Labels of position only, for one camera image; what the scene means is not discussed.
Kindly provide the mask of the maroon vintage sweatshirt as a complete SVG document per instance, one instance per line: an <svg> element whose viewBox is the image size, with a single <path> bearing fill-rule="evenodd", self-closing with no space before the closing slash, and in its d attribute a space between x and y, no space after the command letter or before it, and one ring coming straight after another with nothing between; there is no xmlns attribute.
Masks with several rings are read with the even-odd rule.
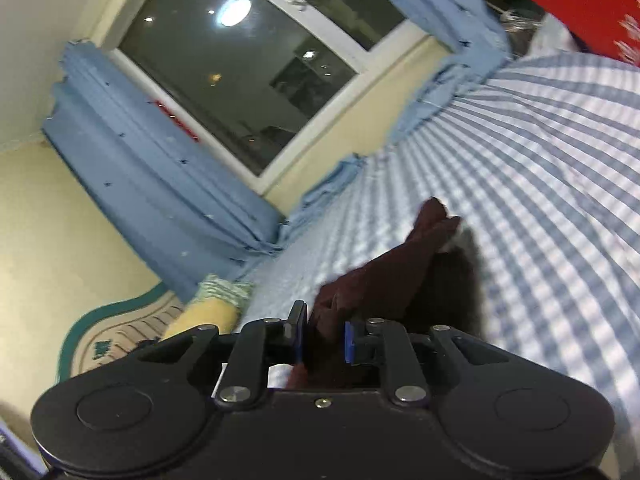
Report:
<svg viewBox="0 0 640 480"><path fill-rule="evenodd" d="M292 368L292 390L378 388L372 365L344 358L345 324L384 318L408 333L449 325L479 337L475 263L454 240L461 219L435 197L424 202L406 240L318 291L303 336L302 362Z"/></svg>

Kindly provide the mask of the teal trimmed headboard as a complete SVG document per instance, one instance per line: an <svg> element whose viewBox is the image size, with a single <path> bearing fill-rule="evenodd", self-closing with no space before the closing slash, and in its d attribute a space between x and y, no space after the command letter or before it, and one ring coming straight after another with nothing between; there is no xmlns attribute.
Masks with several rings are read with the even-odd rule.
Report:
<svg viewBox="0 0 640 480"><path fill-rule="evenodd" d="M58 381L126 356L143 341L158 341L184 304L164 283L141 296L96 308L67 333L58 356Z"/></svg>

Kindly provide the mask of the left blue star curtain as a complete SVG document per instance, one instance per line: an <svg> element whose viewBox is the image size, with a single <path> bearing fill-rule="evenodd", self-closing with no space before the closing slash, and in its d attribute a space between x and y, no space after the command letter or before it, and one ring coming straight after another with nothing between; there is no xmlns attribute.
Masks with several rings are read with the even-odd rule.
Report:
<svg viewBox="0 0 640 480"><path fill-rule="evenodd" d="M43 131L96 206L183 300L206 275L244 278L279 255L360 173L343 158L292 214L197 144L91 42L68 44Z"/></svg>

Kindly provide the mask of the blue checkered bed sheet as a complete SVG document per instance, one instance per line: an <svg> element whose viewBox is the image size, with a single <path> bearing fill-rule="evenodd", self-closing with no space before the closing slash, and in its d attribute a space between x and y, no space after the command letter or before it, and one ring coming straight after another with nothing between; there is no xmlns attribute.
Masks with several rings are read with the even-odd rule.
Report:
<svg viewBox="0 0 640 480"><path fill-rule="evenodd" d="M522 58L401 141L251 274L245 321L282 318L387 252L438 198L480 259L480 327L593 386L616 433L605 468L639 474L639 71L592 54Z"/></svg>

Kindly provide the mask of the right blue star curtain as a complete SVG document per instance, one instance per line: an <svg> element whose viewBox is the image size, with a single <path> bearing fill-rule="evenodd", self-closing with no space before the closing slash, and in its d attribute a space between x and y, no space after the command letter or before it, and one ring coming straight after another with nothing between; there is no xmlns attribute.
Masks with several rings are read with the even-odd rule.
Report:
<svg viewBox="0 0 640 480"><path fill-rule="evenodd" d="M422 84L387 138L397 143L457 96L476 89L513 60L506 32L484 0L390 0L412 23L447 47L436 72Z"/></svg>

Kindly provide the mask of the yellow avocado print quilt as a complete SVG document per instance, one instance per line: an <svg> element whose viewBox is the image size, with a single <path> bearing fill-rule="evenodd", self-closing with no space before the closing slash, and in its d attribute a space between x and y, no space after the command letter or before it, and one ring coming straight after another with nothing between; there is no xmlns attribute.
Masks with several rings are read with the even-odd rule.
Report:
<svg viewBox="0 0 640 480"><path fill-rule="evenodd" d="M201 325L215 325L221 335L231 334L250 304L254 288L253 283L228 281L208 274L184 311L168 325L162 339Z"/></svg>

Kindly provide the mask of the blue star curtain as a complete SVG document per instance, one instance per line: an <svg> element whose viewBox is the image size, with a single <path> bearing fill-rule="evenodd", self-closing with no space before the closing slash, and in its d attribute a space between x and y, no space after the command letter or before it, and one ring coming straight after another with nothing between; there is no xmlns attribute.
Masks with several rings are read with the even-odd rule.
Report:
<svg viewBox="0 0 640 480"><path fill-rule="evenodd" d="M96 206L183 300L206 275L244 278L279 255L360 173L343 158L292 214L197 144L91 42L68 44L43 131Z"/></svg>
<svg viewBox="0 0 640 480"><path fill-rule="evenodd" d="M390 0L412 23L447 47L436 72L422 84L387 138L397 143L457 96L476 89L513 60L506 32L484 0Z"/></svg>

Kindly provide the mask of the white framed window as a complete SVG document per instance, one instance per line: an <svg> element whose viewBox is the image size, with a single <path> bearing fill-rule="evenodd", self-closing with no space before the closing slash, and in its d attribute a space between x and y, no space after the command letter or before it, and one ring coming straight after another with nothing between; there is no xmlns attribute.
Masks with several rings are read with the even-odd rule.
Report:
<svg viewBox="0 0 640 480"><path fill-rule="evenodd" d="M390 0L92 0L77 36L258 193L426 38Z"/></svg>

